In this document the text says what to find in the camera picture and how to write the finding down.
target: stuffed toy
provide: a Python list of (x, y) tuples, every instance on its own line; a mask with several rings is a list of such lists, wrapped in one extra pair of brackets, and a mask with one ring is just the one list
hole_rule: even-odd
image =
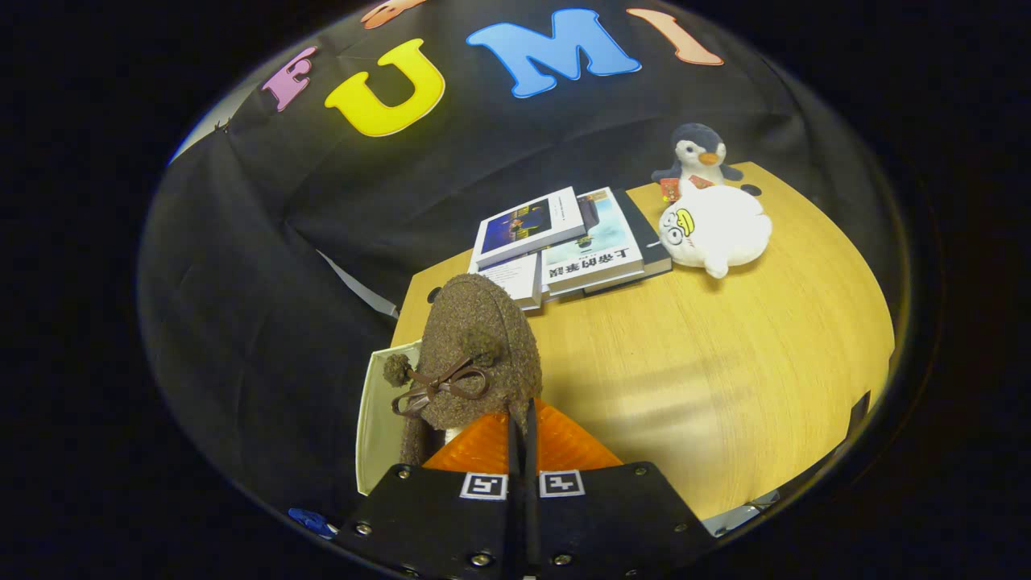
[(669, 169), (653, 171), (652, 180), (679, 179), (679, 195), (693, 189), (724, 184), (724, 177), (740, 180), (744, 174), (723, 164), (727, 145), (716, 131), (699, 123), (680, 125), (673, 131), (670, 144), (676, 156)]
[(761, 255), (772, 231), (759, 200), (731, 185), (681, 189), (659, 217), (659, 239), (673, 261), (717, 278)]
[(530, 400), (541, 391), (540, 355), (504, 289), (464, 273), (433, 300), (418, 369), (391, 355), (384, 378), (395, 387), (411, 383), (393, 409), (405, 417), (401, 463), (422, 466), (441, 444), (440, 432), (454, 437), (487, 414), (508, 414), (526, 435)]

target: wooden table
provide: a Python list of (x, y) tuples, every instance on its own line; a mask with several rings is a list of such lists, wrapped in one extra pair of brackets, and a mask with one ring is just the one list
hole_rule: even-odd
[[(542, 399), (624, 462), (655, 463), (701, 519), (830, 452), (863, 395), (877, 401), (895, 348), (873, 273), (837, 226), (762, 167), (734, 166), (741, 182), (762, 187), (773, 219), (759, 260), (722, 280), (674, 264), (528, 316)], [(628, 193), (657, 223), (666, 206), (659, 185)], [(465, 272), (470, 257), (412, 276), (392, 346), (422, 338), (427, 296)]]

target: letter m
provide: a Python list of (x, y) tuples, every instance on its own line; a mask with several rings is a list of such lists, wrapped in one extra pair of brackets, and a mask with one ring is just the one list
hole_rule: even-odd
[(554, 36), (544, 36), (514, 24), (499, 23), (477, 30), (465, 39), (473, 46), (487, 46), (505, 65), (516, 86), (512, 94), (521, 99), (554, 89), (558, 81), (542, 74), (530, 61), (559, 72), (570, 80), (580, 74), (579, 52), (587, 55), (588, 71), (604, 76), (640, 70), (641, 63), (628, 57), (598, 23), (598, 12), (581, 8), (558, 10), (552, 14)]

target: blue object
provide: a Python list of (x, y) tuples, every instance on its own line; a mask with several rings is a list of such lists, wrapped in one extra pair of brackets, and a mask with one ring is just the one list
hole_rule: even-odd
[(297, 520), (298, 523), (307, 527), (311, 532), (314, 532), (325, 540), (332, 540), (333, 538), (336, 538), (336, 534), (339, 532), (336, 527), (327, 523), (326, 518), (321, 514), (302, 510), (300, 508), (291, 508), (287, 511), (287, 513), (290, 517)]
[(628, 57), (598, 23), (598, 12), (583, 8), (557, 10), (552, 14), (548, 37), (509, 23), (477, 30), (465, 39), (473, 46), (487, 46), (516, 79), (512, 94), (521, 99), (554, 89), (558, 80), (542, 74), (531, 59), (570, 80), (579, 78), (579, 52), (587, 55), (588, 72), (598, 76), (640, 70), (641, 63)]

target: small red packet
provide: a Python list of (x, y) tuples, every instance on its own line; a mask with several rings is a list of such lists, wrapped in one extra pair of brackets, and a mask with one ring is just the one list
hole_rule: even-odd
[(659, 179), (659, 186), (662, 187), (663, 201), (676, 203), (676, 200), (680, 198), (680, 179), (676, 177)]
[(695, 183), (695, 186), (698, 189), (705, 189), (709, 185), (716, 184), (708, 179), (703, 179), (702, 177), (699, 177), (698, 175), (691, 175), (688, 178), (691, 179), (691, 182)]

